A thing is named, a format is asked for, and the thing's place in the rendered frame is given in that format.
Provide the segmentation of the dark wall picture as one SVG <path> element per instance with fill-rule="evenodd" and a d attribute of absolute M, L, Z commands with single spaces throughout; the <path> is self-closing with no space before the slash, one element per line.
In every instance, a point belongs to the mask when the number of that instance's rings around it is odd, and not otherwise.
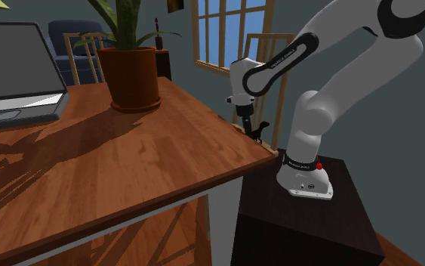
<path fill-rule="evenodd" d="M 168 13 L 174 13 L 184 9 L 184 0 L 167 0 Z"/>

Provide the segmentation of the light wooden chair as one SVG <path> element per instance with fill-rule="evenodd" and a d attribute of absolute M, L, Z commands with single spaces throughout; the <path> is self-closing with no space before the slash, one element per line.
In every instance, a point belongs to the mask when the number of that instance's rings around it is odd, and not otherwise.
<path fill-rule="evenodd" d="M 256 59 L 260 62 L 268 61 L 275 56 L 275 48 L 277 40 L 285 40 L 285 44 L 289 45 L 293 39 L 294 35 L 292 33 L 249 33 L 247 34 L 246 43 L 245 43 L 245 53 L 244 56 L 249 55 L 250 44 L 252 39 L 258 40 L 257 46 L 257 56 Z M 280 128 L 282 124 L 283 110 L 285 104 L 285 95 L 287 91 L 288 84 L 288 74 L 284 74 L 280 79 L 280 87 L 278 100 L 276 102 L 276 116 L 273 122 L 273 134 L 271 144 L 263 142 L 261 146 L 273 153 L 275 156 L 278 156 L 279 152 L 277 151 L 277 146 L 279 144 L 279 135 Z M 266 97 L 257 97 L 252 104 L 254 105 L 254 111 L 257 111 L 258 114 L 252 115 L 251 128 L 256 129 L 259 126 L 259 123 L 263 121 L 263 111 L 265 108 Z"/>
<path fill-rule="evenodd" d="M 103 69 L 100 65 L 100 58 L 97 53 L 96 43 L 99 43 L 100 48 L 103 46 L 103 35 L 100 32 L 77 32 L 64 33 L 63 39 L 65 42 L 69 64 L 71 68 L 72 78 L 75 85 L 80 85 L 78 69 L 75 62 L 73 49 L 79 46 L 84 46 L 86 57 L 91 68 L 95 83 L 105 82 Z"/>

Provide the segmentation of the window with wooden frame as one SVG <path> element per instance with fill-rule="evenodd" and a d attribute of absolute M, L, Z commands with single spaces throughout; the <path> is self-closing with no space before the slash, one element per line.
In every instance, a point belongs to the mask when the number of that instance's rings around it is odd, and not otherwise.
<path fill-rule="evenodd" d="M 266 44 L 253 34 L 271 31 L 274 6 L 275 0 L 191 0 L 194 64 L 228 76 L 234 60 L 261 57 Z"/>

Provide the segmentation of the green plant in brown pot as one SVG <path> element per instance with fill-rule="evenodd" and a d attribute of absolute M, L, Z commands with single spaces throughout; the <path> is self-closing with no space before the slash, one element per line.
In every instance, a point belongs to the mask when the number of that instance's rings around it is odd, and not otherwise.
<path fill-rule="evenodd" d="M 156 53 L 142 44 L 159 31 L 136 36 L 141 0 L 88 0 L 111 29 L 102 32 L 101 41 L 109 48 L 96 50 L 98 65 L 108 85 L 111 107 L 120 113 L 145 113 L 159 107 Z"/>

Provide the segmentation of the dark wooden side cabinet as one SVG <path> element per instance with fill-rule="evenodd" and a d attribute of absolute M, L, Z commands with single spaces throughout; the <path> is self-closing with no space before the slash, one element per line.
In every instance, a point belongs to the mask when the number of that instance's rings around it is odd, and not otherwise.
<path fill-rule="evenodd" d="M 158 77 L 165 77 L 171 80 L 171 65 L 168 50 L 163 48 L 162 37 L 157 34 L 156 42 L 156 69 Z"/>

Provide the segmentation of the grey open laptop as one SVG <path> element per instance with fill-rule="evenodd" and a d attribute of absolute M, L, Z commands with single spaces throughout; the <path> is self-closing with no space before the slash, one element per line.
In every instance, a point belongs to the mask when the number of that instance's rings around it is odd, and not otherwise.
<path fill-rule="evenodd" d="M 0 129 L 58 120 L 68 101 L 39 25 L 0 21 Z"/>

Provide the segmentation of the dark robot stand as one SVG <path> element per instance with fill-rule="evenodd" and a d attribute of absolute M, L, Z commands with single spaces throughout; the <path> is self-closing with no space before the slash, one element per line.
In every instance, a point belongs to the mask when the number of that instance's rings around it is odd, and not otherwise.
<path fill-rule="evenodd" d="M 342 159 L 321 157 L 330 200 L 292 196 L 282 158 L 243 178 L 231 266 L 379 266 L 385 255 Z"/>

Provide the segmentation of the wooden table with white frame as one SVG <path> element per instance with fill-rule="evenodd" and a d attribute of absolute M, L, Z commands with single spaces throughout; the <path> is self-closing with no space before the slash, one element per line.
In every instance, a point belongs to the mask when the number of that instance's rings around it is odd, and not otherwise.
<path fill-rule="evenodd" d="M 69 87 L 55 122 L 0 130 L 0 266 L 34 258 L 270 163 L 274 156 L 166 78 L 119 113 L 104 83 Z"/>

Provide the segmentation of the dark dinosaur toy figure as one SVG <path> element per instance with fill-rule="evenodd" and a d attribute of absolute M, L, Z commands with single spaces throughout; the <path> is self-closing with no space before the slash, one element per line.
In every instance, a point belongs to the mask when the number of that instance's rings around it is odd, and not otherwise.
<path fill-rule="evenodd" d="M 262 134 L 262 131 L 263 131 L 266 127 L 268 127 L 268 126 L 269 126 L 269 123 L 268 123 L 268 122 L 266 122 L 266 121 L 262 121 L 262 122 L 259 124 L 258 128 L 257 128 L 256 130 L 253 130 L 253 132 L 251 133 L 251 137 L 252 137 L 255 141 L 257 141 L 257 142 L 259 142 L 260 144 L 262 144 L 262 143 L 263 143 L 263 140 L 261 139 L 261 134 Z"/>

